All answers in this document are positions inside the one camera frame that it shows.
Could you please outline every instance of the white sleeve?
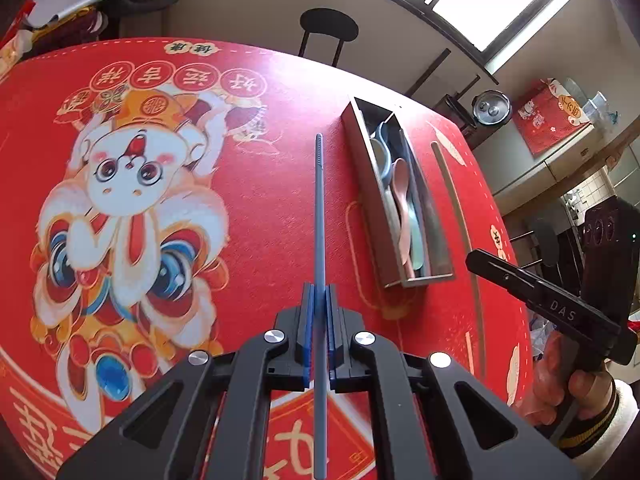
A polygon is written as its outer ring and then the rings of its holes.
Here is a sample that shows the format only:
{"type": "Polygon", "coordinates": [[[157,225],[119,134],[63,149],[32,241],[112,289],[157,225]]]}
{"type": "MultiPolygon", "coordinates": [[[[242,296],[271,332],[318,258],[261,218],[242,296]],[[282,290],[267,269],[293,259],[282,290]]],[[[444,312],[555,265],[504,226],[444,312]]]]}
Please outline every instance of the white sleeve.
{"type": "Polygon", "coordinates": [[[618,409],[605,431],[590,450],[574,458],[574,464],[585,480],[593,478],[619,446],[638,414],[638,404],[631,386],[616,380],[618,409]]]}

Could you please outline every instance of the utensil box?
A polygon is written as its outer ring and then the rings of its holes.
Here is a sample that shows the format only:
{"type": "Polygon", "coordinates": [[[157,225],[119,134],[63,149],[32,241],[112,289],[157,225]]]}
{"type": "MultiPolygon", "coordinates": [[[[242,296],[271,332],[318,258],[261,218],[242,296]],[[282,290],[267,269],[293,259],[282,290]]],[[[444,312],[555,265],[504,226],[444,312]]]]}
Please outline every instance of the utensil box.
{"type": "Polygon", "coordinates": [[[349,105],[342,113],[342,123],[358,175],[360,202],[369,230],[378,279],[382,285],[387,287],[401,283],[405,287],[425,286],[452,278],[453,266],[440,219],[422,168],[395,112],[351,97],[349,105]],[[415,271],[414,278],[409,278],[402,266],[398,236],[394,234],[391,213],[388,206],[385,206],[385,203],[388,203],[385,199],[385,188],[370,142],[370,134],[383,122],[386,122],[388,131],[387,144],[392,155],[392,163],[402,157],[409,166],[408,196],[414,202],[424,251],[424,265],[415,271]]]}

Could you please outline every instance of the red table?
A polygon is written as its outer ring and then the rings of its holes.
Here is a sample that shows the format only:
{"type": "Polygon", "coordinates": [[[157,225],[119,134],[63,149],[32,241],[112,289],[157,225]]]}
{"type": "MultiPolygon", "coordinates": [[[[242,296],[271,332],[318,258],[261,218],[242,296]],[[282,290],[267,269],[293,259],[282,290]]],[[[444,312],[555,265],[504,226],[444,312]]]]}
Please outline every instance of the red table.
{"type": "MultiPolygon", "coordinates": [[[[433,140],[473,247],[510,262],[514,254],[451,122],[357,76],[252,46],[105,41],[28,60],[0,84],[0,413],[41,471],[52,477],[189,349],[233,351],[299,301],[313,278],[316,132],[325,138],[326,275],[340,304],[403,351],[446,351],[504,400],[522,395],[526,313],[479,280],[480,340],[433,140]],[[377,284],[340,121],[349,95],[397,111],[454,279],[377,284]]],[[[372,478],[366,404],[331,395],[329,413],[329,478],[372,478]]],[[[274,398],[269,434],[265,478],[310,478],[312,390],[274,398]]]]}

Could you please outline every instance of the hand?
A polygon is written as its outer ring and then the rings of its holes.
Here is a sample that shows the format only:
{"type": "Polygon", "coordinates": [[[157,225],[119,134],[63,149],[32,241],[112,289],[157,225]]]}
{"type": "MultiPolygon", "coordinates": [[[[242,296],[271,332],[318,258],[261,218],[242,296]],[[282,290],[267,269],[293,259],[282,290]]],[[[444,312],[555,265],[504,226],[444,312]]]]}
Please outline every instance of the hand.
{"type": "MultiPolygon", "coordinates": [[[[533,368],[533,387],[514,404],[516,412],[534,426],[549,425],[556,420],[556,406],[564,399],[564,385],[558,377],[560,367],[559,332],[552,332],[546,342],[544,356],[533,368]]],[[[569,393],[578,400],[578,418],[587,420],[607,407],[613,386],[611,376],[602,370],[587,373],[576,370],[569,378],[569,393]]]]}

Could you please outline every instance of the window frame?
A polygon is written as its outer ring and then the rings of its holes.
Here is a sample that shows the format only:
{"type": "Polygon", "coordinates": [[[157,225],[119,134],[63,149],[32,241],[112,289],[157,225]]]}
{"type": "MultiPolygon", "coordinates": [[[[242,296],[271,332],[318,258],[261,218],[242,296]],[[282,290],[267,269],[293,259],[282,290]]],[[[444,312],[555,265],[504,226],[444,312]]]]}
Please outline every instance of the window frame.
{"type": "Polygon", "coordinates": [[[433,7],[439,0],[431,0],[428,4],[425,3],[425,0],[392,1],[431,25],[431,27],[455,44],[496,84],[498,84],[497,79],[487,71],[485,66],[526,27],[537,13],[551,2],[551,0],[533,0],[484,50],[479,50],[459,30],[434,12],[433,7]]]}

